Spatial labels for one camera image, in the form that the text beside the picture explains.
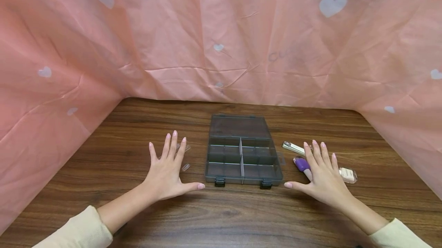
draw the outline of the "gray plastic storage box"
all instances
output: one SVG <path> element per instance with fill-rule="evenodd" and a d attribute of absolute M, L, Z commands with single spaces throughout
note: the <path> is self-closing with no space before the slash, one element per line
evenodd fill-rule
<path fill-rule="evenodd" d="M 282 181 L 281 166 L 264 117 L 212 115 L 207 148 L 206 181 L 260 185 Z"/>

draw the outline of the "purple handle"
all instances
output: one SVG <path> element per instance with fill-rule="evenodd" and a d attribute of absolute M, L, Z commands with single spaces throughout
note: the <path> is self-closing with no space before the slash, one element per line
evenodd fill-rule
<path fill-rule="evenodd" d="M 303 172 L 306 169 L 310 169 L 310 165 L 304 158 L 298 158 L 295 159 L 295 165 L 299 169 L 300 172 Z"/>

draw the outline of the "forearm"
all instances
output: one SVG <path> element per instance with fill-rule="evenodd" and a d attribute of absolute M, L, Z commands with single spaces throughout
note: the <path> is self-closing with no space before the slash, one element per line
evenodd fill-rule
<path fill-rule="evenodd" d="M 351 196 L 338 210 L 352 220 L 364 233 L 371 235 L 384 228 L 389 222 L 367 205 Z"/>
<path fill-rule="evenodd" d="M 97 209 L 98 214 L 111 234 L 114 234 L 134 216 L 157 200 L 144 184 L 140 184 L 117 199 Z"/>

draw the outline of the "pink fabric backdrop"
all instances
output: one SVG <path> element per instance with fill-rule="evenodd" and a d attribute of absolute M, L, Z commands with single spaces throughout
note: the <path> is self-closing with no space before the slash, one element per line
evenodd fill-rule
<path fill-rule="evenodd" d="M 0 0 L 0 232 L 124 97 L 348 108 L 442 197 L 442 0 Z"/>

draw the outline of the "box latch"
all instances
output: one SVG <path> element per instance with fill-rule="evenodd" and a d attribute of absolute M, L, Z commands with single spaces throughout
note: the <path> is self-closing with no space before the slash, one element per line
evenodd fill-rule
<path fill-rule="evenodd" d="M 224 177 L 216 177 L 215 178 L 215 187 L 225 187 L 226 179 Z"/>
<path fill-rule="evenodd" d="M 273 183 L 272 183 L 271 180 L 262 179 L 260 189 L 262 189 L 262 190 L 270 190 L 272 188 L 272 185 L 273 185 Z"/>

